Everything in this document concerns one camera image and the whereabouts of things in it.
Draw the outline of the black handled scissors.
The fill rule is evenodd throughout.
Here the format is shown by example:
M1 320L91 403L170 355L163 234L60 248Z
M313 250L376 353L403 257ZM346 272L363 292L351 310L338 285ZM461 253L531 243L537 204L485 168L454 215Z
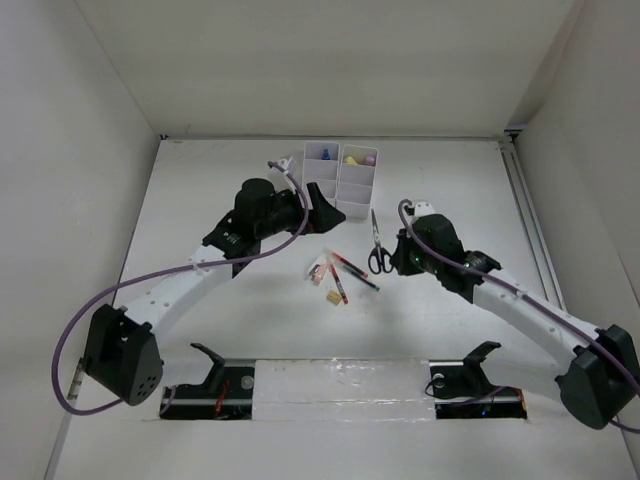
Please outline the black handled scissors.
M374 209L371 209L372 238L374 246L368 256L369 270L375 274L388 274L393 271L391 254L383 247L380 230Z

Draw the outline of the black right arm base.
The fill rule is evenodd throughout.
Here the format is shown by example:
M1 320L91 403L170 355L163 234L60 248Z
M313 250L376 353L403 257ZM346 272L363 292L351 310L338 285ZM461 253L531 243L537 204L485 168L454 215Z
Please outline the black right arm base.
M487 341L462 360L429 362L424 394L435 401L437 420L528 419L522 391L491 384L481 369L487 356L500 347Z

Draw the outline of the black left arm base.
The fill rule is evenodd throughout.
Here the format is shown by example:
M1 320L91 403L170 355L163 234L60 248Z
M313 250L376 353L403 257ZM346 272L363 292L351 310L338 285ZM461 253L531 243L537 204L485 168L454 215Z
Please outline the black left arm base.
M254 359L225 359L201 343L190 347L206 362L183 362L180 383L166 386L158 416L162 420L251 420L256 376Z

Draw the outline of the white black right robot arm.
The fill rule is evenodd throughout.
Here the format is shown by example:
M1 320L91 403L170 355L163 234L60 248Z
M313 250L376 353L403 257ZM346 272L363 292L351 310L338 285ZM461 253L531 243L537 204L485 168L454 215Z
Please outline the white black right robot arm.
M451 221L427 202L403 200L403 224L392 264L401 276L433 275L441 286L509 324L541 347L541 367L501 360L497 341L485 341L452 376L434 375L434 396L466 406L506 388L526 390L561 403L580 423L596 430L619 427L619 413L639 395L639 360L630 333L601 328L529 292L501 264L467 250Z

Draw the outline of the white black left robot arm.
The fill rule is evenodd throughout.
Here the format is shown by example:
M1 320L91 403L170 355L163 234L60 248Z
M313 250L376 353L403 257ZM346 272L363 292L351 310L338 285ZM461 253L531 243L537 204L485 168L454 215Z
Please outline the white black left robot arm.
M120 401L137 406L159 386L159 342L214 288L260 258L263 240L281 232L323 234L346 219L316 183L304 192L245 181L233 208L206 235L184 272L172 272L142 297L120 308L103 305L91 318L83 371Z

